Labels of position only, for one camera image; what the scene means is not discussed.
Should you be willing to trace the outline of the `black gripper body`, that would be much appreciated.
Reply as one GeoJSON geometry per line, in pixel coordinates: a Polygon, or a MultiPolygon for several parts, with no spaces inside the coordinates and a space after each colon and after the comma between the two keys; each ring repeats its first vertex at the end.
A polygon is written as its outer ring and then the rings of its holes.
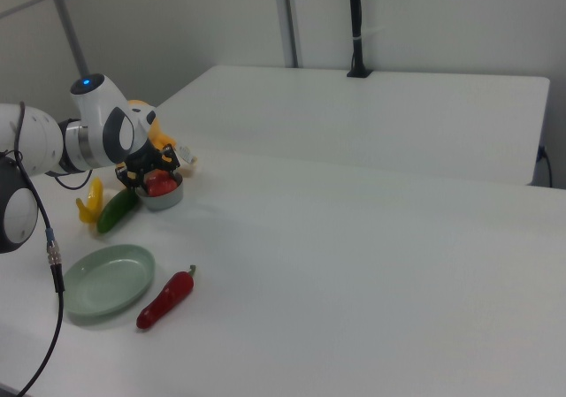
{"type": "Polygon", "coordinates": [[[129,172],[136,175],[144,175],[155,169],[164,167],[164,159],[161,152],[152,144],[145,144],[140,149],[129,155],[125,161],[129,172]]]}

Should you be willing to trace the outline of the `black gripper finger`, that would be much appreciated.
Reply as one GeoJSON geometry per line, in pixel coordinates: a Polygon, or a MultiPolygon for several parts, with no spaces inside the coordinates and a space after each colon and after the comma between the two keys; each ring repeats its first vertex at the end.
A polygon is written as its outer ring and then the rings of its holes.
{"type": "Polygon", "coordinates": [[[163,147],[160,151],[160,166],[161,171],[167,172],[167,174],[176,180],[176,171],[180,167],[180,161],[177,158],[175,150],[173,147],[163,147]]]}
{"type": "Polygon", "coordinates": [[[114,170],[117,179],[128,189],[136,189],[142,186],[142,179],[136,172],[130,172],[124,164],[119,164],[114,170]]]}

